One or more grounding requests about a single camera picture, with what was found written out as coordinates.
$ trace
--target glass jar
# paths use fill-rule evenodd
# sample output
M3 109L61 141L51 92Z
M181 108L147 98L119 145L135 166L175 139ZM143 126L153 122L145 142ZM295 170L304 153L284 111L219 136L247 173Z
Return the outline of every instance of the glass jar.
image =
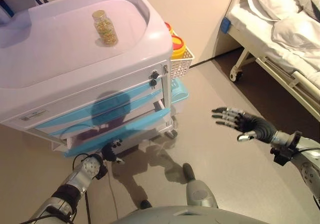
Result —
M115 46L118 42L118 37L111 20L106 16L104 10L97 10L92 14L95 28L100 35L102 42L108 46Z

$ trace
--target bed frame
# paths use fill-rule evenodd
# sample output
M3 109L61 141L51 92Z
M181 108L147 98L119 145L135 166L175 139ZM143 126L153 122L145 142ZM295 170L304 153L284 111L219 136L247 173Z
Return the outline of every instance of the bed frame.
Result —
M229 10L237 4L239 0L232 0ZM242 75L242 67L253 63L258 63L266 72L268 72L279 84L282 85L306 110L308 110L320 122L320 89L307 80L298 71L288 74L279 65L271 61L264 53L248 42L248 39L242 33L230 24L228 34L240 43L245 49L235 66L231 69L230 80L237 82Z

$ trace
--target wire basket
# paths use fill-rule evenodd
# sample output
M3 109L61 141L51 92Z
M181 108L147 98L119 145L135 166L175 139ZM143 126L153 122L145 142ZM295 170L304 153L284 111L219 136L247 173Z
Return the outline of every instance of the wire basket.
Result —
M183 55L184 56L181 59L171 59L171 79L184 76L188 72L192 60L195 58L188 47L186 47Z

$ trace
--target blue clip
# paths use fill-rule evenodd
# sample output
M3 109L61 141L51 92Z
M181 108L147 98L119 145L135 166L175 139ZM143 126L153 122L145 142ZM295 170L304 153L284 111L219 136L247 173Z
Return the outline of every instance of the blue clip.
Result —
M224 17L221 22L220 30L223 33L228 33L228 30L230 28L230 24L231 24L230 20L228 20L226 17Z

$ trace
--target label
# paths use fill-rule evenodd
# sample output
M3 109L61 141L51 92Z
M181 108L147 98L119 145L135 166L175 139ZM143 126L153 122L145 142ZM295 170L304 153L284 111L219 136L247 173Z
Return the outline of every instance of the label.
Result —
M47 110L45 109L41 109L41 110L38 110L38 111L35 111L35 112L32 112L24 117L21 117L20 119L23 120L23 121L29 121L30 119L32 118L36 118L40 115L42 115L43 113L47 112Z

